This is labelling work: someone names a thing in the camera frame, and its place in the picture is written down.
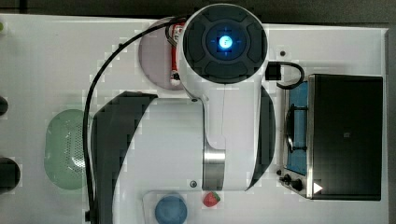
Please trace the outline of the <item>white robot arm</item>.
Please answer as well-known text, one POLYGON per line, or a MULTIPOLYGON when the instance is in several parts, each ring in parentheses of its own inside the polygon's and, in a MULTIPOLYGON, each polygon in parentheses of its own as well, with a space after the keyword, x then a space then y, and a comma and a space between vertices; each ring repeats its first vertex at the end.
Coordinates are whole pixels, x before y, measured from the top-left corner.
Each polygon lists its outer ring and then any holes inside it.
POLYGON ((149 196, 246 190, 270 160, 274 108, 262 86, 266 29, 243 7, 195 12, 177 45, 185 99, 156 99, 140 120, 120 169, 114 224, 147 224, 149 196))

